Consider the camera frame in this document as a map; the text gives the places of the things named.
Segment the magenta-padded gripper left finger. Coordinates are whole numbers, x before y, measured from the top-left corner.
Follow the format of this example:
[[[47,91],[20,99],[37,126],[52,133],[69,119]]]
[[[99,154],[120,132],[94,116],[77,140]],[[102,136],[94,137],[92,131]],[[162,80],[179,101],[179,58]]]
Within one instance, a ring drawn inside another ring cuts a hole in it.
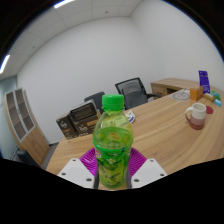
[[[71,158],[58,176],[78,186],[97,189],[99,175],[95,149],[88,150],[80,158]]]

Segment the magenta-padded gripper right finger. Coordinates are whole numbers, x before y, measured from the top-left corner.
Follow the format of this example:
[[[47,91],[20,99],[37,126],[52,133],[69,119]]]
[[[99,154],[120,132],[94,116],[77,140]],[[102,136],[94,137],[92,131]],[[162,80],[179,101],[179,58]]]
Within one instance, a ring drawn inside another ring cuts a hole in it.
[[[147,159],[137,149],[130,150],[126,186],[141,188],[166,176],[166,172],[154,159]]]

